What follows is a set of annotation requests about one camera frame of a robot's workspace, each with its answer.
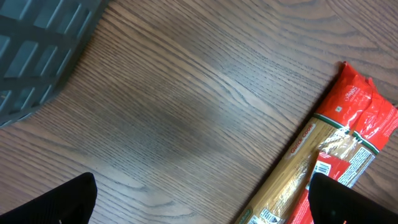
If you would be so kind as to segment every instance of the label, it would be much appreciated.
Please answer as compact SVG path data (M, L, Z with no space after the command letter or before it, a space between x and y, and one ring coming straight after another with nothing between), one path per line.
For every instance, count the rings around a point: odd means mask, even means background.
M313 175L317 172L329 176L330 169L331 169L330 164L327 164L326 162L322 162L322 161L317 161L317 163L315 164L315 168L312 171L310 180L312 180ZM310 183L308 183L307 186L305 186L305 188L307 190L310 190Z
M359 176L365 171L375 156L365 147L361 147L355 156L349 160L351 164L346 172L338 179L338 182L352 188Z
M300 150L300 148L303 146L311 132L315 129L316 124L312 123L310 126L304 131L304 133L296 140L294 145L289 149L290 154L288 155L287 159L290 157L296 155L296 153Z
M261 221L260 218L258 218L257 216L253 215L253 217L251 217L251 219L248 222L248 224L265 224L265 223L263 221Z
M351 129L358 117L371 104L372 94L372 86L345 62L339 79L322 101L317 113Z
M313 169L311 179L315 173L319 172L327 175L333 180L337 180L347 170L348 167L349 162L320 152ZM293 214L287 221L287 224L313 224L308 194L308 187L306 187L300 199L298 200L298 204L296 205Z
M265 219L267 222L269 223L278 223L280 221L280 218L274 214L272 214L270 211L268 211L267 209L264 209L261 214L260 217Z
M355 131L368 149L381 150L392 132L398 128L398 108L376 91L372 102L358 119Z

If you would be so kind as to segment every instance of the red label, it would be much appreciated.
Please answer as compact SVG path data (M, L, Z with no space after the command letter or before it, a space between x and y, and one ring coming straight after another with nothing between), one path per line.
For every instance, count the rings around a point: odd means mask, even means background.
M337 180L344 174L349 167L349 162L343 161L337 157L330 156L323 152L319 153L317 163L313 173L321 172L334 180ZM304 189L293 215L289 218L288 224L311 224L313 223L310 202L308 201L308 188Z
M355 131L381 150L397 127L398 110L380 94L374 92L372 102L359 117Z
M351 129L362 112L370 105L373 86L372 80L365 80L350 64L345 62L341 76L322 101L317 113Z

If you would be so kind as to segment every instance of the green stripe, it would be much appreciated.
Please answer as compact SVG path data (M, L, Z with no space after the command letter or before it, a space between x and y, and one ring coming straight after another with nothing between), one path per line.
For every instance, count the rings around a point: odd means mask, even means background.
M244 213L244 215L242 216L241 221L239 222L239 224L243 224L244 221L246 221L250 217L250 215L251 215L251 209L248 208L246 210L246 212Z
M321 120L321 121L323 121L323 122L325 122L327 124L330 124L330 125L332 125L333 127L337 128L337 129L342 129L342 130L346 129L345 133L346 134L349 133L349 129L348 128L344 127L342 124L338 123L337 121L334 121L334 120L332 120L332 119L330 119L330 118L328 118L328 117L326 117L326 116L324 116L322 114L315 113L315 114L313 114L313 117L317 118L317 119L319 119L319 120Z
M319 120L332 125L333 127L337 128L337 129L346 129L345 133L348 134L349 133L349 129L344 127L342 124L338 123L337 121L334 121L322 114L318 114L315 113L313 115L314 118L318 118ZM353 136L358 139L360 141L360 143L364 146L366 146L368 149L372 150L372 152L377 155L379 154L380 150L377 149L376 146L374 146L372 143L370 143L368 140L366 140L365 138L363 138L357 131L354 131Z
M379 154L380 150L378 150L377 147L374 146L372 143L370 143L368 140L363 138L357 131L354 131L353 136L360 141L359 143L366 146L368 149L372 150L372 152L375 153L375 155Z

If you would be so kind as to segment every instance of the wood grain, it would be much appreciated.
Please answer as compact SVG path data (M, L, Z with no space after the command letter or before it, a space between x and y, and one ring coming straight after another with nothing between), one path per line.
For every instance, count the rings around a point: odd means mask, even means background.
M89 171L92 223L229 223L347 60L398 103L395 1L111 1L66 88L0 130L0 213ZM355 190L398 212L398 135Z

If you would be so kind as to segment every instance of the barcode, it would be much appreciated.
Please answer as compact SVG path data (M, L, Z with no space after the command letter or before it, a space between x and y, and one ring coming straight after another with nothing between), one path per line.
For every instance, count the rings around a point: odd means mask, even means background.
M315 164L315 167L314 167L314 169L312 171L310 180L312 179L313 175L315 173L317 173L317 172L329 176L330 169L331 169L331 165L330 164L327 164L326 162L322 162L322 161L317 161L317 163ZM308 183L307 186L305 186L305 188L307 190L309 190L310 189L310 183Z
M272 214L270 211L268 211L267 209L264 209L261 214L260 217L265 219L266 221L268 221L269 223L278 223L280 218L277 217L276 215Z
M264 222L261 221L257 216L253 215L248 224L264 224Z

